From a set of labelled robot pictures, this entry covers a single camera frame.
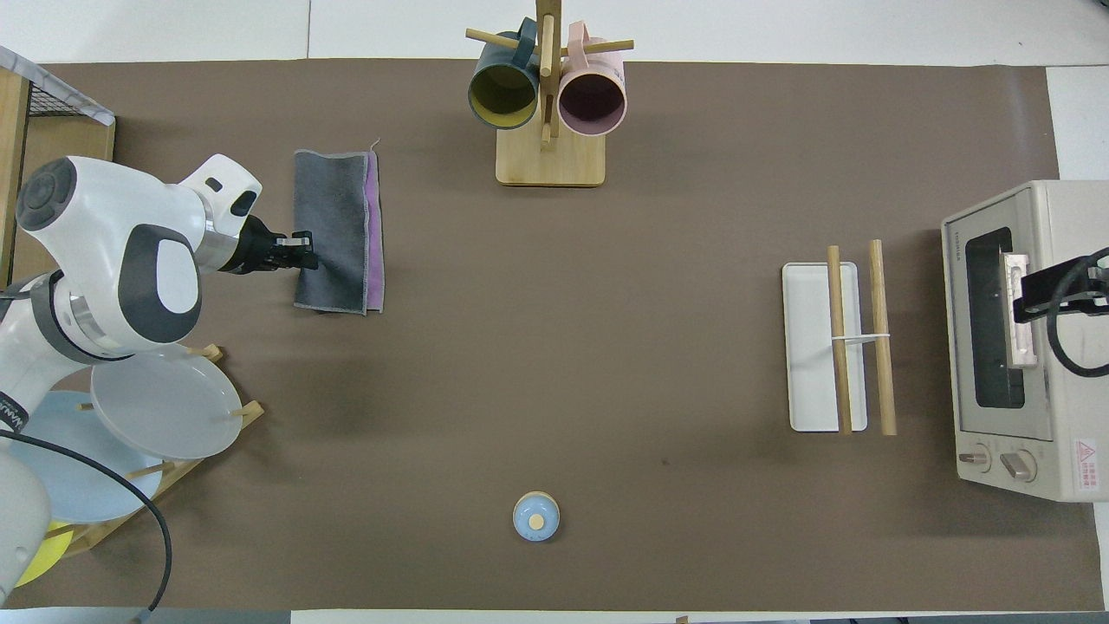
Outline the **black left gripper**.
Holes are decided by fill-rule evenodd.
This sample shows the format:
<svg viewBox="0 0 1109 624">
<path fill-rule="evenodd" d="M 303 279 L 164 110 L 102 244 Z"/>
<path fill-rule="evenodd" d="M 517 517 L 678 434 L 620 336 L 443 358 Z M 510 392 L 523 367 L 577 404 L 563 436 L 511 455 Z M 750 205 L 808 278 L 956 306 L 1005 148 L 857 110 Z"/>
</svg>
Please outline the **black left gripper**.
<svg viewBox="0 0 1109 624">
<path fill-rule="evenodd" d="M 244 221 L 237 246 L 227 260 L 227 272 L 231 274 L 250 274 L 252 272 L 276 272 L 278 269 L 297 268 L 316 272 L 321 260 L 313 252 L 311 231 L 295 231 L 289 234 L 289 253 L 279 241 L 285 241 L 285 234 L 274 233 L 266 228 L 264 222 L 254 216 Z"/>
</svg>

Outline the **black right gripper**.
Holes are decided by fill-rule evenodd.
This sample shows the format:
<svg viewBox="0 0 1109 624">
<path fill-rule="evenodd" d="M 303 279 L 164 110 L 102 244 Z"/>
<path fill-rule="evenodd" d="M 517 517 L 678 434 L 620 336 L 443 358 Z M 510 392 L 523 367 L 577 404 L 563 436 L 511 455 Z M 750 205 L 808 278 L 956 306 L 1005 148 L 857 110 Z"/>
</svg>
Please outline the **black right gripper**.
<svg viewBox="0 0 1109 624">
<path fill-rule="evenodd" d="M 1065 282 L 1074 266 L 1083 262 L 1085 259 L 1064 260 L 1026 274 L 1021 279 L 1021 297 L 1011 301 L 1014 323 L 1032 323 L 1051 315 L 1049 297 L 1054 296 L 1054 291 Z M 1064 300 L 1058 305 L 1056 315 L 1099 316 L 1103 315 L 1103 309 L 1108 309 L 1108 269 L 1093 263 L 1065 285 Z"/>
</svg>

